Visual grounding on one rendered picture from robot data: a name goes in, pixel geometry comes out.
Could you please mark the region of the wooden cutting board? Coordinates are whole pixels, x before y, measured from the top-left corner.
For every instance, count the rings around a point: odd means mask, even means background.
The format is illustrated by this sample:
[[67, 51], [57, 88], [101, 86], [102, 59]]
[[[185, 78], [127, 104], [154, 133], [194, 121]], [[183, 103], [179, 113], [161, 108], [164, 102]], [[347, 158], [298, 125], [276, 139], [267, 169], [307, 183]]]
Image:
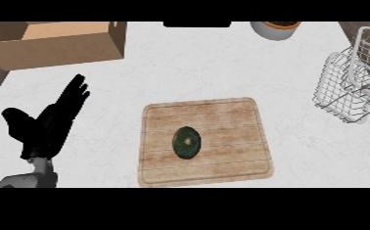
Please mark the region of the wooden cutting board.
[[[173, 147], [183, 127], [200, 133], [201, 149], [185, 160]], [[152, 104], [142, 117], [139, 185], [173, 187], [263, 179], [273, 161], [251, 98]]]

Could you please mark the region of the open wooden drawer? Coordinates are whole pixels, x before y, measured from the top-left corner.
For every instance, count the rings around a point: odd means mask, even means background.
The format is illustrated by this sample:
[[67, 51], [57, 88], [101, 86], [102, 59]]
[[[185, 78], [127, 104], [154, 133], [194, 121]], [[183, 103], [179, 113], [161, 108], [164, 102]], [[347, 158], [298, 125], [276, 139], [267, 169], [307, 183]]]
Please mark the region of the open wooden drawer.
[[124, 58], [127, 22], [0, 22], [0, 84], [12, 70]]

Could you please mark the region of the black flat object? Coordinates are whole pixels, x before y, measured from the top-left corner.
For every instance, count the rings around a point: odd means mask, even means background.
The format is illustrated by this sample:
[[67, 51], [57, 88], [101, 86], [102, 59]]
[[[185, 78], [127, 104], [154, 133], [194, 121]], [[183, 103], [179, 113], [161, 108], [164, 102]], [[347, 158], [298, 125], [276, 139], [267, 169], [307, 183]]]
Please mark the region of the black flat object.
[[166, 27], [231, 27], [232, 22], [164, 22]]

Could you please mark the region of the white pot with orange rim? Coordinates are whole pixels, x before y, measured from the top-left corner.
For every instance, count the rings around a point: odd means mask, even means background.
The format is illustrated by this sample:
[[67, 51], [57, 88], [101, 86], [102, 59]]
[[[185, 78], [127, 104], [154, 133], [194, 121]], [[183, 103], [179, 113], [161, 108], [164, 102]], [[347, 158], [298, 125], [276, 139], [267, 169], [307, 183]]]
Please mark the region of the white pot with orange rim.
[[256, 33], [269, 40], [287, 40], [300, 26], [300, 22], [291, 25], [284, 25], [273, 22], [251, 22]]

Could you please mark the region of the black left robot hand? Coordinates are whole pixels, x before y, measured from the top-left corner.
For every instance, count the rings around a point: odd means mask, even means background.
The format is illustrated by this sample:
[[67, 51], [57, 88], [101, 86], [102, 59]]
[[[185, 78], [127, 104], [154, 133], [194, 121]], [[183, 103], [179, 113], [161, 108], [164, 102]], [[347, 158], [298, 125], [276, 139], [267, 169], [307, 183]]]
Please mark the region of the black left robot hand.
[[74, 119], [90, 96], [86, 76], [77, 74], [54, 104], [33, 118], [23, 110], [8, 108], [2, 116], [8, 122], [9, 135], [23, 144], [21, 158], [48, 158], [60, 154]]

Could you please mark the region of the dark green round fruit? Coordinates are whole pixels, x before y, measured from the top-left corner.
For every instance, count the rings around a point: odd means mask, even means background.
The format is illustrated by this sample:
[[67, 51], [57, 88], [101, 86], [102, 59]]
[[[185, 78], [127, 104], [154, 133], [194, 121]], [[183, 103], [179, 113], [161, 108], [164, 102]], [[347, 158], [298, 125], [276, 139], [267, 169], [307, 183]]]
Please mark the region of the dark green round fruit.
[[179, 129], [173, 139], [173, 149], [177, 156], [191, 160], [201, 150], [201, 136], [198, 131], [185, 126]]

